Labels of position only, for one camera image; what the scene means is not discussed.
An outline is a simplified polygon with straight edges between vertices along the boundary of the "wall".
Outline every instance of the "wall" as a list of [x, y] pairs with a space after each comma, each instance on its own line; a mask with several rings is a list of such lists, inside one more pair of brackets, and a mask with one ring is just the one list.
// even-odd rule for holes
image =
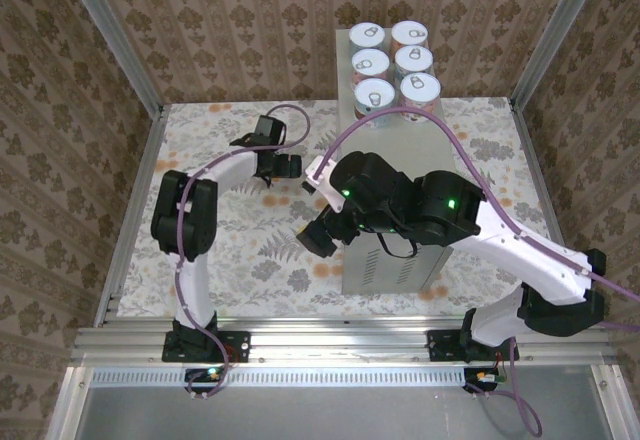
[[446, 96], [508, 96], [558, 0], [109, 0], [164, 102], [329, 99], [334, 30], [425, 23]]
[[[587, 0], [524, 117], [568, 245], [640, 292], [640, 0]], [[610, 318], [640, 324], [613, 295]], [[640, 407], [640, 339], [613, 336]]]
[[41, 438], [150, 119], [79, 0], [0, 0], [0, 437]]

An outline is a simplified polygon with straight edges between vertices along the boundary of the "can lid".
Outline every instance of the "can lid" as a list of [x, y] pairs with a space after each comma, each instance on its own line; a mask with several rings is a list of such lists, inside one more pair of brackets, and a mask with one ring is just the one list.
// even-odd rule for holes
[[389, 57], [375, 48], [359, 50], [351, 57], [351, 65], [357, 72], [365, 75], [378, 75], [389, 68]]
[[430, 102], [440, 95], [440, 82], [427, 73], [411, 73], [402, 80], [400, 91], [414, 102]]
[[396, 95], [393, 86], [386, 80], [367, 78], [356, 85], [353, 92], [356, 101], [365, 107], [380, 108], [390, 105]]
[[402, 45], [423, 43], [428, 35], [427, 27], [413, 20], [396, 23], [391, 29], [391, 37]]
[[396, 65], [410, 72], [426, 70], [433, 64], [433, 54], [424, 47], [407, 45], [396, 52]]
[[361, 47], [375, 47], [384, 40], [384, 28], [371, 22], [358, 23], [349, 30], [349, 40]]

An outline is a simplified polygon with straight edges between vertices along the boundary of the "stack of cans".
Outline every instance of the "stack of cans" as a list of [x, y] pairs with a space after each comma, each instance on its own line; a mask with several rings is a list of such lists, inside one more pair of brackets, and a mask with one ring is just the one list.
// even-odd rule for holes
[[[440, 96], [440, 82], [427, 73], [433, 65], [433, 54], [425, 47], [428, 35], [427, 28], [418, 22], [395, 24], [391, 29], [389, 58], [384, 51], [386, 34], [380, 25], [365, 22], [351, 28], [349, 53], [356, 118], [396, 104], [433, 113]], [[385, 117], [367, 125], [380, 127], [388, 121]], [[403, 118], [414, 123], [426, 121], [419, 115], [403, 114]]]

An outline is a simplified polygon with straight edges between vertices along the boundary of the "table surface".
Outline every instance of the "table surface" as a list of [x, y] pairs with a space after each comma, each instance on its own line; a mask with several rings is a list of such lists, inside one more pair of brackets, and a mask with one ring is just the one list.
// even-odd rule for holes
[[[291, 150], [306, 166], [335, 138], [335, 100], [293, 102], [307, 110], [309, 137]], [[173, 316], [173, 275], [150, 222], [162, 175], [169, 169], [195, 171], [227, 150], [229, 141], [253, 131], [260, 114], [276, 102], [173, 105], [128, 268], [119, 316]], [[505, 98], [442, 100], [445, 121], [491, 184], [507, 212], [548, 236], [527, 161]], [[288, 139], [304, 131], [293, 110], [278, 118]], [[469, 178], [454, 153], [456, 168]], [[454, 252], [432, 285], [420, 294], [343, 296], [341, 254], [320, 259], [295, 240], [295, 233], [325, 206], [309, 196], [301, 180], [267, 189], [251, 179], [226, 192], [218, 203], [218, 233], [209, 254], [211, 298], [224, 316], [451, 315], [494, 302], [518, 280], [491, 263]]]

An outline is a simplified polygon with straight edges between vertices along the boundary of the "floral tablecloth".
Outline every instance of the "floral tablecloth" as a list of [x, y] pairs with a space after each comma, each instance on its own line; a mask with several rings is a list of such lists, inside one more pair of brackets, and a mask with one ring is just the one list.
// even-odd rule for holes
[[[313, 127], [291, 150], [303, 166], [323, 153], [336, 135], [336, 101], [294, 102]], [[173, 316], [173, 275], [150, 222], [162, 175], [194, 171], [227, 150], [229, 142], [253, 131], [260, 114], [275, 102], [173, 105], [168, 118], [135, 249], [120, 300], [119, 316]], [[547, 235], [510, 108], [505, 98], [443, 99], [446, 123], [487, 178], [506, 210]], [[304, 131], [300, 114], [274, 116], [288, 125], [288, 139]], [[469, 178], [454, 153], [456, 168]], [[454, 252], [427, 292], [410, 295], [343, 296], [340, 253], [320, 259], [295, 240], [296, 232], [325, 206], [301, 180], [268, 189], [259, 179], [226, 192], [218, 203], [218, 232], [209, 254], [211, 299], [225, 316], [449, 315], [485, 305], [509, 293], [518, 280], [487, 261]]]

